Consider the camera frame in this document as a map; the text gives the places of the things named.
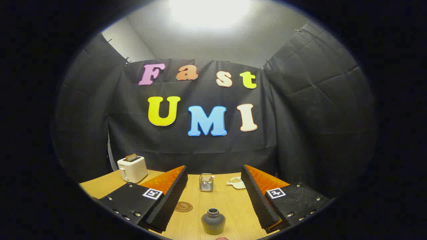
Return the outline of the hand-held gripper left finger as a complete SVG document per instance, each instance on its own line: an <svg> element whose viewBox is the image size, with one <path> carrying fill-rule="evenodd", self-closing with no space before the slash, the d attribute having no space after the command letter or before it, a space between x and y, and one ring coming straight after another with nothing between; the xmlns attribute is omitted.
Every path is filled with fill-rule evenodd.
<svg viewBox="0 0 427 240"><path fill-rule="evenodd" d="M100 199L92 199L135 225L162 233L188 181L186 168L182 165L141 185L125 183Z"/></svg>

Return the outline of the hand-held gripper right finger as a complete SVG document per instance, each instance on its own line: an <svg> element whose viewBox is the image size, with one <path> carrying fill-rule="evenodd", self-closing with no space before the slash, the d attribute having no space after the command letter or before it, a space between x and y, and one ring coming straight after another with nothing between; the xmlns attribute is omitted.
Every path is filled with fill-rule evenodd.
<svg viewBox="0 0 427 240"><path fill-rule="evenodd" d="M241 180L266 233L299 225L332 201L305 183L290 184L249 165L242 166Z"/></svg>

